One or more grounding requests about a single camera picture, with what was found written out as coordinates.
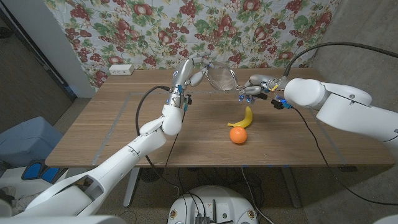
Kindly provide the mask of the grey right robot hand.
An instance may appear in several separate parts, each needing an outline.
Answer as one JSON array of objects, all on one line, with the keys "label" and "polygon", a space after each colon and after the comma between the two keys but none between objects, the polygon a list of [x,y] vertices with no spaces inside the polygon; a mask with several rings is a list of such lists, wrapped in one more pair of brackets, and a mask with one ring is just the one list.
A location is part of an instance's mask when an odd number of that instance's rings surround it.
[{"label": "grey right robot hand", "polygon": [[239,101],[254,103],[256,98],[262,100],[285,100],[284,90],[289,80],[285,77],[275,78],[269,75],[254,74],[248,81],[238,87]]}]

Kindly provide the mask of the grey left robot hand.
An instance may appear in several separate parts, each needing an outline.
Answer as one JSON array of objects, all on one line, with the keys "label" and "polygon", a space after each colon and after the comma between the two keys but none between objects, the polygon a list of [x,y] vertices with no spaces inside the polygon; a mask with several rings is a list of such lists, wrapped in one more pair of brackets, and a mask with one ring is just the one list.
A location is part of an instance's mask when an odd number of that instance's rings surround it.
[{"label": "grey left robot hand", "polygon": [[[182,61],[173,73],[172,88],[181,87],[181,90],[186,90],[187,86],[197,86],[203,80],[203,77],[207,75],[208,69],[214,68],[211,60],[206,57],[210,56],[212,51],[196,53],[189,56],[186,60]],[[195,64],[203,64],[203,68],[193,74],[193,68]]]}]

